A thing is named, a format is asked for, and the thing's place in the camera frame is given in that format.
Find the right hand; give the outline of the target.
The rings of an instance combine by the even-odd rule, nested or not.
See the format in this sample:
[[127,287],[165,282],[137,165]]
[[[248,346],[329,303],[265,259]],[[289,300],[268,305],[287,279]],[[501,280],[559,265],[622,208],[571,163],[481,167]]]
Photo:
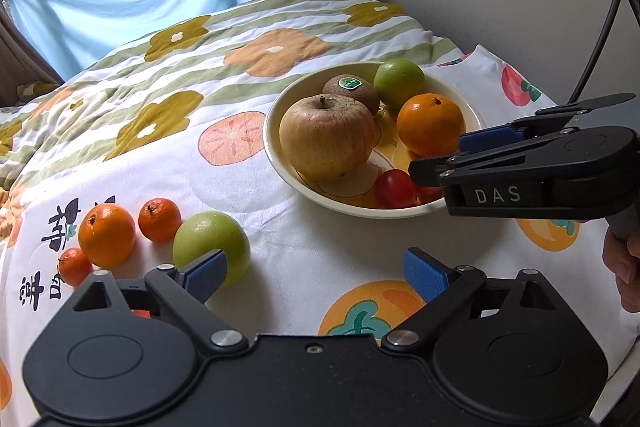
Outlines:
[[611,229],[606,231],[603,243],[603,262],[614,273],[620,304],[630,313],[640,311],[639,232],[629,239],[617,239]]

